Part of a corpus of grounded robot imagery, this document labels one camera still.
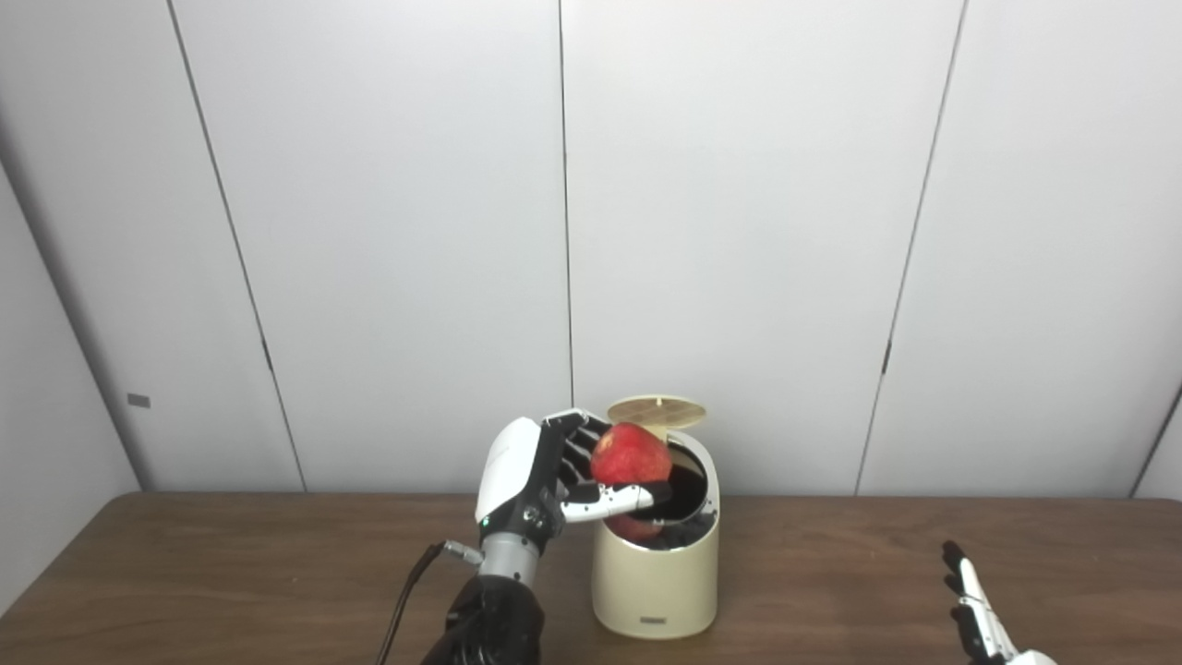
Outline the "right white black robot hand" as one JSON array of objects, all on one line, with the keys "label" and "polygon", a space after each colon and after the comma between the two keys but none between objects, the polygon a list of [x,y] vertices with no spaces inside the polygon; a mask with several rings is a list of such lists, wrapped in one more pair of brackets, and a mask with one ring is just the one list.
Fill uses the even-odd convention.
[{"label": "right white black robot hand", "polygon": [[947,540],[942,559],[949,574],[943,578],[948,588],[957,594],[957,606],[950,611],[957,622],[959,640],[970,664],[1056,664],[1037,648],[1017,648],[996,611],[988,600],[983,585],[970,558],[962,547]]}]

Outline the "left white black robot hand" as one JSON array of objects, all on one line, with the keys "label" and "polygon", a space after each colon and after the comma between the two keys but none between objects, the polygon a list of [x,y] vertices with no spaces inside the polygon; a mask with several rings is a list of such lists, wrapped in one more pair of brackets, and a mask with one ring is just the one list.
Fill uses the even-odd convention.
[{"label": "left white black robot hand", "polygon": [[674,496],[667,480],[605,484],[591,475],[591,454],[609,423],[582,408],[519,417],[491,444],[478,488],[478,539],[524,537],[537,550],[569,523],[602,521],[661,506]]}]

